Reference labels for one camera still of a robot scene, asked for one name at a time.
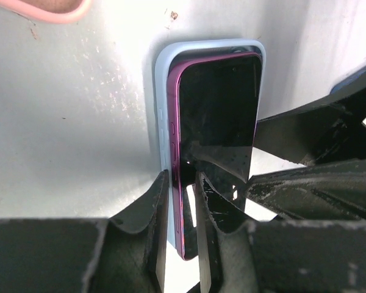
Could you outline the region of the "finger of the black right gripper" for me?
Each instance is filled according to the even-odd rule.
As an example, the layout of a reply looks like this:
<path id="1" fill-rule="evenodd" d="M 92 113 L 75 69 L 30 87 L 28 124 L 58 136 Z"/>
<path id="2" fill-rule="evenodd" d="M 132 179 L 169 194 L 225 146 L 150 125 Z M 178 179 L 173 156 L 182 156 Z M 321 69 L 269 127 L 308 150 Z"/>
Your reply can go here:
<path id="1" fill-rule="evenodd" d="M 306 166 L 366 159 L 366 67 L 357 92 L 327 95 L 259 120 L 256 148 Z"/>
<path id="2" fill-rule="evenodd" d="M 253 176 L 245 196 L 283 219 L 366 220 L 366 159 Z"/>

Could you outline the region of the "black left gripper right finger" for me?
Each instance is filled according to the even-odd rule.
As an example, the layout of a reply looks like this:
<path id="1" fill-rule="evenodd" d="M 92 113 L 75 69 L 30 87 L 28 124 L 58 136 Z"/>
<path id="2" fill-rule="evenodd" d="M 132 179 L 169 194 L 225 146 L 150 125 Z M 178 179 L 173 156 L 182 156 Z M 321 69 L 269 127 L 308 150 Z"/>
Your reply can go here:
<path id="1" fill-rule="evenodd" d="M 258 222 L 195 185 L 201 292 L 366 292 L 366 221 Z"/>

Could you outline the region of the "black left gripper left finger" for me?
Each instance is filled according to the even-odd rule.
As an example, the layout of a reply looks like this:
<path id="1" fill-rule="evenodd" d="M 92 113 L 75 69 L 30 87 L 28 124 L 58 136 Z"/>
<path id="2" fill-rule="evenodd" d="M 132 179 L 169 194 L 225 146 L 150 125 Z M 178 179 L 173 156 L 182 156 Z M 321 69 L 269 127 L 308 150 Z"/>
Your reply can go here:
<path id="1" fill-rule="evenodd" d="M 0 292 L 162 292 L 169 174 L 111 218 L 0 219 Z"/>

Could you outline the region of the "purple-edged black phone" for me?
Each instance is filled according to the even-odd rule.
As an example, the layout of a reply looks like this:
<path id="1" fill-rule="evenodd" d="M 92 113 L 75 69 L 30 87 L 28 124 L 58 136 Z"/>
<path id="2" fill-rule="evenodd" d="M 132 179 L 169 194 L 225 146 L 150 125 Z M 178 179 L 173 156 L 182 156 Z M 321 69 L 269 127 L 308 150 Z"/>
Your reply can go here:
<path id="1" fill-rule="evenodd" d="M 263 59 L 252 51 L 185 59 L 167 78 L 176 250 L 197 255 L 188 190 L 197 172 L 231 200 L 247 182 L 257 124 Z"/>

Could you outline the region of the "light blue phone case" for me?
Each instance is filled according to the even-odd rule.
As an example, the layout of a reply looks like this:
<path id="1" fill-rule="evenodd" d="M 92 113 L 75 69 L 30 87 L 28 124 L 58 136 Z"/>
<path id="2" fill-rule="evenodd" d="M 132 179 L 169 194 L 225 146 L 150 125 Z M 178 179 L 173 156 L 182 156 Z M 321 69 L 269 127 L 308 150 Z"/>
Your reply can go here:
<path id="1" fill-rule="evenodd" d="M 248 40 L 244 38 L 202 40 L 177 42 L 165 47 L 156 59 L 154 68 L 155 96 L 158 111 L 158 129 L 159 129 L 159 147 L 161 166 L 170 173 L 170 224 L 168 226 L 168 238 L 176 247 L 174 233 L 174 210 L 173 194 L 171 183 L 171 162 L 170 162 L 170 126 L 168 124 L 168 104 L 167 104 L 167 78 L 170 70 L 176 63 L 191 58 L 201 56 L 221 55 L 224 53 L 236 51 L 252 51 L 258 53 L 263 59 L 262 80 L 266 66 L 266 51 L 257 40 Z M 241 189 L 234 194 L 231 200 L 239 197 Z"/>

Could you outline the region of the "pink phone case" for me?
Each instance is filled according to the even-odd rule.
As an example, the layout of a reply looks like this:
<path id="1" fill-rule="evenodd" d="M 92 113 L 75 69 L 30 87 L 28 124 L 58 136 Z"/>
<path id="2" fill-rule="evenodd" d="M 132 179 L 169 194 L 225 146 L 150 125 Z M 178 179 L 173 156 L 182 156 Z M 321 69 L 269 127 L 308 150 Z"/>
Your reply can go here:
<path id="1" fill-rule="evenodd" d="M 92 1 L 0 1 L 0 7 L 28 19 L 54 24 L 78 21 L 91 7 Z"/>

